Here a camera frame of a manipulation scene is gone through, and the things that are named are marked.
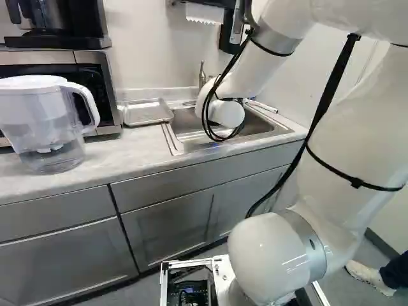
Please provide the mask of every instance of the paper towel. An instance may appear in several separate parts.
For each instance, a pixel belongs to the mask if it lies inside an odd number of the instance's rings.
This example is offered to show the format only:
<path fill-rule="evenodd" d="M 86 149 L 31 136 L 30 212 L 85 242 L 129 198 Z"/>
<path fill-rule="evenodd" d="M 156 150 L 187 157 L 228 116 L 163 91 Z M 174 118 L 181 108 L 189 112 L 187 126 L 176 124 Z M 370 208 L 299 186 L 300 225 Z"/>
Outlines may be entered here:
<path fill-rule="evenodd" d="M 186 19 L 203 24 L 222 24 L 224 22 L 224 9 L 187 2 Z"/>

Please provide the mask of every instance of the gray cabinet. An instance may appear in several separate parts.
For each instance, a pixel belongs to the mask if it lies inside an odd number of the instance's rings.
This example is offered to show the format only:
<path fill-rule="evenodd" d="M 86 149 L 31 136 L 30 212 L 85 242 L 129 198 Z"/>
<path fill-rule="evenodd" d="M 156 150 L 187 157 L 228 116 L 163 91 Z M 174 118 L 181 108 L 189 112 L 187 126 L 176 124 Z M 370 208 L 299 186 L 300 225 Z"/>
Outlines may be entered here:
<path fill-rule="evenodd" d="M 0 305 L 50 303 L 136 274 L 111 217 L 0 244 Z"/>
<path fill-rule="evenodd" d="M 287 166 L 268 170 L 224 184 L 218 188 L 211 220 L 214 226 L 209 233 L 213 240 L 226 235 L 244 219 L 248 209 L 264 196 L 278 181 Z M 260 206 L 256 214 L 271 211 L 277 194 Z"/>
<path fill-rule="evenodd" d="M 302 142 L 291 142 L 112 184 L 120 212 L 147 207 L 197 190 L 289 164 Z"/>
<path fill-rule="evenodd" d="M 108 186 L 0 206 L 0 242 L 115 216 Z"/>
<path fill-rule="evenodd" d="M 164 259 L 206 243 L 216 189 L 206 189 L 122 215 L 140 270 L 147 270 Z"/>

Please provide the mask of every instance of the microwave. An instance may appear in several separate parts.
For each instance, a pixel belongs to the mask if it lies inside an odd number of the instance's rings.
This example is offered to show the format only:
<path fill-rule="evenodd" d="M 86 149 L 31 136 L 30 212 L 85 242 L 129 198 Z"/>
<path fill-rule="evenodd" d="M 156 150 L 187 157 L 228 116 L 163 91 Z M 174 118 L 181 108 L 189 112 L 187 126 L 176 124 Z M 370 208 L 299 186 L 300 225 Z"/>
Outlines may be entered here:
<path fill-rule="evenodd" d="M 84 136 L 119 134 L 122 119 L 117 109 L 108 54 L 104 51 L 0 51 L 0 78 L 19 75 L 57 75 L 90 90 L 101 116 L 99 126 Z M 83 125 L 90 118 L 83 99 L 74 103 Z M 10 146 L 0 131 L 0 147 Z"/>

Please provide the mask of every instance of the white sneaker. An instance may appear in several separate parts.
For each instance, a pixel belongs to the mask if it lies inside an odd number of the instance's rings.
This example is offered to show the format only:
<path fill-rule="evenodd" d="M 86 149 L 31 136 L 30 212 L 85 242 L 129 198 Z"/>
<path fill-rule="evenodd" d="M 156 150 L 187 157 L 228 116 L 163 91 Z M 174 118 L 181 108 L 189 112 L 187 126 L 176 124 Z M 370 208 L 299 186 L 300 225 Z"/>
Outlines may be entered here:
<path fill-rule="evenodd" d="M 385 296 L 391 297 L 396 292 L 396 290 L 385 285 L 379 270 L 369 268 L 354 260 L 350 260 L 345 268 L 355 279 L 370 284 Z"/>

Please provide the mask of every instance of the floor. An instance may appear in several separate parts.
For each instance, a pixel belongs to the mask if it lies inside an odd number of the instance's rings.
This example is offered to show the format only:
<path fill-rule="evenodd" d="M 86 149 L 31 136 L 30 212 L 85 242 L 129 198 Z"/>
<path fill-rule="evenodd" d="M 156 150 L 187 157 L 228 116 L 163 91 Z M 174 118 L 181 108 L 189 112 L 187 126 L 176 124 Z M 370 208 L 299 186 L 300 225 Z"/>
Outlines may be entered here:
<path fill-rule="evenodd" d="M 218 246 L 197 256 L 209 258 L 228 252 L 226 245 Z M 368 240 L 358 250 L 356 260 L 380 267 L 388 259 Z M 354 280 L 345 270 L 321 280 L 320 285 L 331 306 L 403 306 L 408 305 L 408 289 L 387 298 L 374 288 Z M 77 306 L 159 306 L 159 274 L 146 277 L 137 283 L 107 295 L 77 304 Z"/>

